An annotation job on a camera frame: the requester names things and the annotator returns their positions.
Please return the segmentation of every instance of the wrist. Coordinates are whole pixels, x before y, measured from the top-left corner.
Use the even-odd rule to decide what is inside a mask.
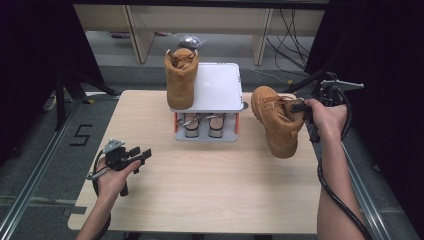
[[[118,194],[112,192],[101,192],[97,198],[99,203],[115,203],[118,198]]]
[[[331,130],[318,130],[318,134],[321,139],[326,142],[341,142],[341,133],[339,131],[331,131]]]

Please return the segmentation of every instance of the forearm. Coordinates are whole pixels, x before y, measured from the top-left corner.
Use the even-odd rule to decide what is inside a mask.
[[[356,195],[351,186],[346,156],[340,136],[328,134],[322,141],[322,169],[324,178],[334,193],[363,222]],[[321,189],[318,208],[318,236],[320,239],[362,239],[362,234]]]
[[[78,233],[77,239],[93,239],[103,228],[110,211],[115,204],[116,197],[99,197],[93,210]]]

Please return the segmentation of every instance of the white cabinet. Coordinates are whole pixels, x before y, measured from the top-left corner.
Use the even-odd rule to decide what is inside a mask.
[[[155,32],[250,35],[255,65],[261,65],[268,35],[285,35],[292,10],[75,4],[86,31],[129,32],[137,62],[146,60]],[[297,36],[315,36],[324,11],[296,10]]]

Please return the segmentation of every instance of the human hand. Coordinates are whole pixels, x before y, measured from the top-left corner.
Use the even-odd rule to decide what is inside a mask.
[[[125,186],[128,175],[140,167],[141,161],[132,162],[121,171],[109,170],[98,179],[99,198],[116,199]],[[97,170],[106,167],[105,157],[99,159]]]
[[[318,128],[318,135],[321,138],[341,138],[343,126],[347,118],[346,105],[325,107],[316,99],[307,99],[305,100],[305,104],[312,108],[314,124]]]

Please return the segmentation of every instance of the table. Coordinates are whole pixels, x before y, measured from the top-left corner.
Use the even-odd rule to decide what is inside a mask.
[[[243,93],[250,105],[251,93]],[[118,197],[110,230],[185,233],[316,233],[320,184],[304,126],[289,159],[271,155],[265,130],[250,108],[240,113],[232,143],[181,142],[165,91],[127,90],[121,95],[99,151],[110,138],[125,147],[152,149],[139,174]],[[68,225],[78,230],[96,195],[85,181]]]

